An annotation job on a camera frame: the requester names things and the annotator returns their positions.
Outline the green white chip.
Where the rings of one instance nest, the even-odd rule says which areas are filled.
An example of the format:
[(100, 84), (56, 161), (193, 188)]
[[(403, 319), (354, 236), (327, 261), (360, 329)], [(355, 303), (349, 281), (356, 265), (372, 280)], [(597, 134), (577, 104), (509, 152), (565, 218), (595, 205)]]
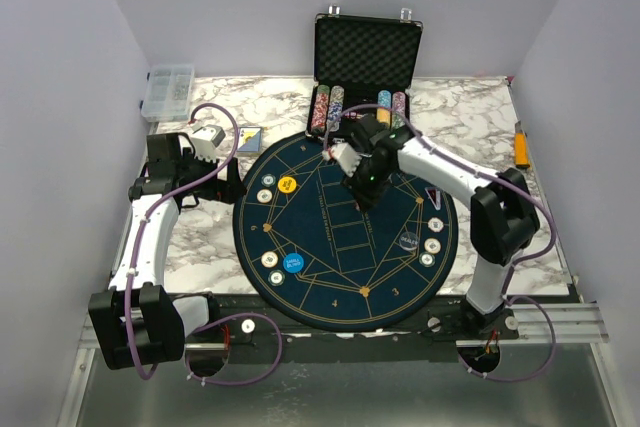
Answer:
[(280, 286), (285, 280), (285, 275), (280, 270), (274, 270), (269, 274), (268, 281), (273, 286)]

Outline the green poker chip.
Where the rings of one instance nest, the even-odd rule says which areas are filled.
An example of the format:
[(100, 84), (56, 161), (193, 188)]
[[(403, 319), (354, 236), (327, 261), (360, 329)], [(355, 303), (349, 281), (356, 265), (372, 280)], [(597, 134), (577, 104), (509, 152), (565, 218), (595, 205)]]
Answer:
[(435, 257), (427, 252), (424, 252), (419, 256), (419, 262), (424, 267), (432, 267), (435, 264)]

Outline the clear dealer button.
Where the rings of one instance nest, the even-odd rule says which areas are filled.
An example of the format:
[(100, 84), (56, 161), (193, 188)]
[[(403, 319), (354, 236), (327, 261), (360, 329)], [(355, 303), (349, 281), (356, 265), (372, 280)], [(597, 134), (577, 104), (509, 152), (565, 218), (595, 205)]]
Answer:
[(405, 251), (413, 252), (419, 248), (420, 238), (414, 232), (405, 231), (399, 236), (398, 245)]

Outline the red triangular card marker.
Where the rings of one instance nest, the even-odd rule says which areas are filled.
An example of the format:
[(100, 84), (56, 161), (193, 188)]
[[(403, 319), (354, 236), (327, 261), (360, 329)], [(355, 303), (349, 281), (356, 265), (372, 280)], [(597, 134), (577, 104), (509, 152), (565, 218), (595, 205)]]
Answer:
[(434, 209), (439, 211), (442, 207), (441, 191), (436, 187), (426, 187), (425, 193), (432, 203)]

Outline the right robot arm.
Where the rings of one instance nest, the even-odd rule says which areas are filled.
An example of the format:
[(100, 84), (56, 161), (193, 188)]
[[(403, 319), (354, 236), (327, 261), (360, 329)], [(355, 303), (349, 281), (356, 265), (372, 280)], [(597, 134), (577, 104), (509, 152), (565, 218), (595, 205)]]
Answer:
[(470, 308), (460, 326), (480, 339), (496, 327), (496, 312), (505, 304), (513, 266), (540, 228), (537, 205), (524, 176), (516, 169), (497, 172), (437, 146), (412, 125), (387, 129), (372, 115), (353, 125), (350, 136), (325, 147), (324, 158), (336, 162), (343, 185), (359, 209), (376, 206), (394, 174), (424, 180), (461, 202), (470, 212), (471, 243), (477, 253)]

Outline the yellow white poker chip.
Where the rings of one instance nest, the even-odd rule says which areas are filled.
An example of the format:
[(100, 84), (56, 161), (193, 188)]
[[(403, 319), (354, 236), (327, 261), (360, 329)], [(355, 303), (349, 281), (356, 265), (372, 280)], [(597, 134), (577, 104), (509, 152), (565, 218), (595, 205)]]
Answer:
[(435, 238), (428, 238), (424, 242), (424, 249), (431, 255), (436, 255), (441, 250), (441, 243)]

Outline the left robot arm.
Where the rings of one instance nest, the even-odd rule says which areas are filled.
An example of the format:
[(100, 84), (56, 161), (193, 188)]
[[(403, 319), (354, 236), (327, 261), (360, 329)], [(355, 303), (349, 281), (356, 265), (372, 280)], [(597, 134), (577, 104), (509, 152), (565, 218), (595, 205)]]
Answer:
[(112, 370), (140, 366), (150, 374), (177, 361), (192, 334), (214, 340), (222, 327), (210, 294), (170, 294), (164, 272), (171, 236), (185, 198), (232, 205), (245, 195), (237, 158), (221, 159), (218, 126), (192, 133), (153, 134), (147, 161), (128, 191), (131, 222), (115, 275), (88, 304), (98, 344)]

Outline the red white poker chip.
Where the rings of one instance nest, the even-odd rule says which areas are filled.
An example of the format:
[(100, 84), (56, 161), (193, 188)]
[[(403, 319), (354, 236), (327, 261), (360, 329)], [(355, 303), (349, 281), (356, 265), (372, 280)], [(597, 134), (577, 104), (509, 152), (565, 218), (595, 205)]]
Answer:
[(444, 222), (437, 217), (430, 218), (427, 222), (427, 225), (428, 228), (433, 232), (441, 232), (445, 227)]

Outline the blue small blind button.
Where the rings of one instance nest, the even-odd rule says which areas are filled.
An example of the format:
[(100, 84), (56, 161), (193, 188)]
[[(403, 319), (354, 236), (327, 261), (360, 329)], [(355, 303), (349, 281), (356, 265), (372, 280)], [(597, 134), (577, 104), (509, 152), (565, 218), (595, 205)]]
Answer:
[(289, 253), (283, 258), (283, 268), (287, 273), (296, 274), (304, 269), (305, 260), (298, 253)]

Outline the yellow fifty poker chip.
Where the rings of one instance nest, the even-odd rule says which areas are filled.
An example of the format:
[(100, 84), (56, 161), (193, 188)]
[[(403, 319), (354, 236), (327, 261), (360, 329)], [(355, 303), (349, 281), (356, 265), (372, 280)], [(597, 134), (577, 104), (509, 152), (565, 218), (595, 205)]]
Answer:
[(256, 198), (259, 203), (270, 203), (273, 199), (273, 192), (270, 189), (261, 189), (258, 191)]

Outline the yellow big blind button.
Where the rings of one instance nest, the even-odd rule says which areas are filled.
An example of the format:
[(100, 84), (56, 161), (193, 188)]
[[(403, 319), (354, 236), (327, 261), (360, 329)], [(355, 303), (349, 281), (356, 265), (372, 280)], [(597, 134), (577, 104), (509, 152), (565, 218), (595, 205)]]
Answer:
[(297, 188), (297, 181), (294, 177), (283, 176), (279, 179), (277, 188), (281, 193), (284, 194), (293, 193)]

